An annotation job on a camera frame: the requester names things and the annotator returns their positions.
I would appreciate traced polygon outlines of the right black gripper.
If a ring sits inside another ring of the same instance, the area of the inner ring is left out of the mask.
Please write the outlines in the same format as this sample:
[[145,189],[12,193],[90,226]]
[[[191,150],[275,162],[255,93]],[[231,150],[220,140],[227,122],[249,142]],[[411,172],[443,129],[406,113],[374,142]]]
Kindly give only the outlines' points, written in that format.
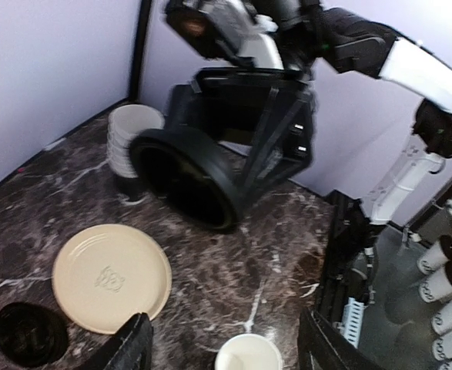
[[[272,34],[284,70],[300,80],[313,79],[316,56],[309,47],[321,43],[316,30],[318,1],[249,1],[278,25]],[[236,208],[247,208],[264,193],[310,166],[316,99],[306,84],[235,86],[213,81],[204,89],[172,89],[163,138],[181,151],[210,154],[220,142],[249,146],[234,179]]]

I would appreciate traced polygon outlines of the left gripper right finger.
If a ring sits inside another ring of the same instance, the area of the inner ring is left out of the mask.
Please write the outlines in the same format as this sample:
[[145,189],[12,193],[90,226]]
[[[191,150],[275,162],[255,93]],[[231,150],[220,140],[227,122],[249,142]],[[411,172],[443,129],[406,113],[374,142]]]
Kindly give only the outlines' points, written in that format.
[[297,338],[299,369],[360,369],[357,350],[318,312],[304,308]]

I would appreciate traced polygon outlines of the stack of black lids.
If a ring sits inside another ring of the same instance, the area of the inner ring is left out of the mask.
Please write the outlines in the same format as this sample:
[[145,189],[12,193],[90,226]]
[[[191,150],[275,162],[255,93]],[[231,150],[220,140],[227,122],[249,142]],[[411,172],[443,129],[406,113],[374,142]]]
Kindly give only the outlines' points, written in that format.
[[23,368],[58,361],[67,351],[64,320],[37,304],[12,302],[0,310],[0,352]]

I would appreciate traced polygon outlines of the stack of paper cups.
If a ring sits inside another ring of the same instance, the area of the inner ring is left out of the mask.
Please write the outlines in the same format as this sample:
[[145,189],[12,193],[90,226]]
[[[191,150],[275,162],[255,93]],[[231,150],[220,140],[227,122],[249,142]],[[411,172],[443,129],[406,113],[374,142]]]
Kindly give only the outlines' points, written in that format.
[[141,199],[145,187],[131,164],[129,145],[144,130],[163,126],[163,115],[150,106],[128,104],[109,114],[106,157],[116,189],[130,203]]

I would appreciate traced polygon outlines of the black cup lid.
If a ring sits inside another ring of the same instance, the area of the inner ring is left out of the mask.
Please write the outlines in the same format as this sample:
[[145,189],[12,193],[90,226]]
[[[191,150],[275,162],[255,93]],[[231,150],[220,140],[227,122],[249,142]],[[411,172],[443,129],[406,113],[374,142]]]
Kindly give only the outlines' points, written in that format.
[[146,129],[129,144],[129,159],[145,187],[188,222],[231,234],[243,219],[231,162],[204,132]]

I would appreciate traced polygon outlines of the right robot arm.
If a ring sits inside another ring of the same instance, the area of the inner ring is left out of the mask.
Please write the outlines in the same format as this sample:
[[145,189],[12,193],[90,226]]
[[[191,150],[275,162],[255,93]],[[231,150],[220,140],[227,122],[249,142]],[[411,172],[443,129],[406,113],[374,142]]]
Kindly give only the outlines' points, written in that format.
[[452,67],[408,35],[422,13],[409,1],[167,2],[167,24],[226,61],[172,90],[168,203],[227,233],[289,179],[342,193],[329,260],[344,274],[452,158]]

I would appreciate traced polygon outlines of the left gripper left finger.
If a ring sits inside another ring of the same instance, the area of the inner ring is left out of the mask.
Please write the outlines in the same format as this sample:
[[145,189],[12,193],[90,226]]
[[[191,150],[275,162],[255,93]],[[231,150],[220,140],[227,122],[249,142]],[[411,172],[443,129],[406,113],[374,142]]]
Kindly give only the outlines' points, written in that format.
[[94,369],[151,369],[153,327],[134,314],[95,354]]

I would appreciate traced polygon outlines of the black paper coffee cup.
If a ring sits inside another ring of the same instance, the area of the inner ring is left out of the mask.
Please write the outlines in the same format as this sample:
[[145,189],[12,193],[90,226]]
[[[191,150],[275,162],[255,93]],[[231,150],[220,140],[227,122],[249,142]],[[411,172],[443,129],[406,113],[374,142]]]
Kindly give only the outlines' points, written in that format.
[[267,338],[242,334],[229,339],[217,353],[214,369],[272,369],[283,368],[279,349]]

